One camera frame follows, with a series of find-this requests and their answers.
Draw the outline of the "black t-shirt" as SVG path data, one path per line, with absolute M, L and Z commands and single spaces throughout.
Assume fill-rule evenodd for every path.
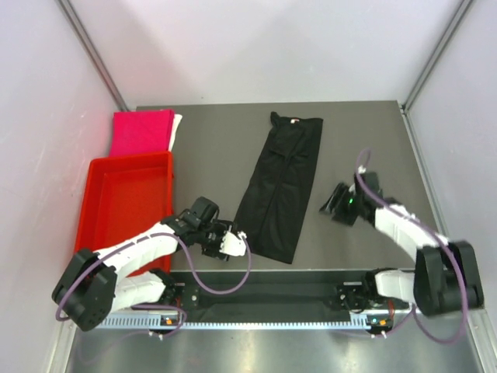
M 320 151 L 324 120 L 270 114 L 271 129 L 235 215 L 251 251 L 291 264 Z

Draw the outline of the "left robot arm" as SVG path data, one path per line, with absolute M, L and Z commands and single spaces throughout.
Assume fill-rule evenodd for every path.
M 213 201 L 199 197 L 191 208 L 163 218 L 118 245 L 96 251 L 80 249 L 52 292 L 55 319 L 71 320 L 80 330 L 89 331 L 123 309 L 176 306 L 179 290 L 172 276 L 145 267 L 194 245 L 221 260 L 244 256 L 246 234 L 234 222 L 218 219 L 218 213 Z

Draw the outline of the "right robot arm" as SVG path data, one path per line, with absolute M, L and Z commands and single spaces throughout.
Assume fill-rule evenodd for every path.
M 376 172 L 360 171 L 353 185 L 338 183 L 320 212 L 342 225 L 358 218 L 390 238 L 413 260 L 413 270 L 378 268 L 363 278 L 363 300 L 381 307 L 390 298 L 412 303 L 426 316 L 479 309 L 485 303 L 474 249 L 433 232 L 393 197 L 384 197 Z

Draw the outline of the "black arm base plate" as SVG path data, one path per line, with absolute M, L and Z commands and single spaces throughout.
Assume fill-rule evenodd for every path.
M 254 270 L 241 288 L 227 295 L 202 289 L 185 270 L 170 273 L 177 283 L 176 305 L 191 322 L 344 321 L 349 314 L 389 317 L 408 306 L 369 301 L 363 270 Z

